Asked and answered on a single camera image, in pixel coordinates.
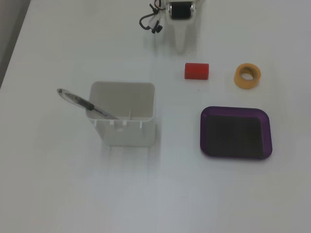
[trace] gray wall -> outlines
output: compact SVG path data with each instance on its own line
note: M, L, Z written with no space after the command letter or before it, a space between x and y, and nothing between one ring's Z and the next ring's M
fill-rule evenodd
M31 0L0 0L0 86Z

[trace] black wire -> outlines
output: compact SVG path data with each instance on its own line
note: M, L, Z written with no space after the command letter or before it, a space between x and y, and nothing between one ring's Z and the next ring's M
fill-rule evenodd
M159 13L159 10L156 9L156 8L154 8L151 4L149 4L149 6L151 7L153 13L150 14L150 15L146 15L146 16L142 17L142 18L139 20L139 25L140 25L143 29L145 29L145 30L150 30L151 28L150 28L149 26L145 27L145 26L142 24L142 20L145 19L145 18L149 18L149 17L151 17L151 16L155 16L155 15L157 15L157 14Z
M150 14L150 15L146 15L146 16L142 17L142 18L139 20L139 25L140 25L143 29L145 29L145 30L150 30L151 28L150 28L149 26L145 27L144 25L142 25L142 20L145 19L145 18L151 17L151 16L155 16L155 15L157 15L157 13L152 13L152 14Z

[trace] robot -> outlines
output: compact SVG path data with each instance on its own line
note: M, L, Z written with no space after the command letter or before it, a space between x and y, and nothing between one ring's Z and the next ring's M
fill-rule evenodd
M175 31L177 51L181 52L185 47L187 27L191 25L197 15L197 7L203 0L155 0L154 7L150 4L153 13L140 19L139 24L145 30L159 33L162 30L161 18L165 16L169 25ZM152 17L147 27L142 20Z

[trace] purple tray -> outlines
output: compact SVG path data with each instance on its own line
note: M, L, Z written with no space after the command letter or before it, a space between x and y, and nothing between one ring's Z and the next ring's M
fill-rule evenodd
M260 109L208 107L200 145L208 156L266 159L272 153L269 117Z

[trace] yellow tape roll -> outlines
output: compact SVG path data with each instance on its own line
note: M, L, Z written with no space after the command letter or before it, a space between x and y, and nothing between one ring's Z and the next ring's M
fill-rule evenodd
M242 74L250 74L253 79L246 80L242 77ZM234 76L234 82L240 88L252 89L258 85L260 77L261 72L257 66L250 63L245 63L237 68Z

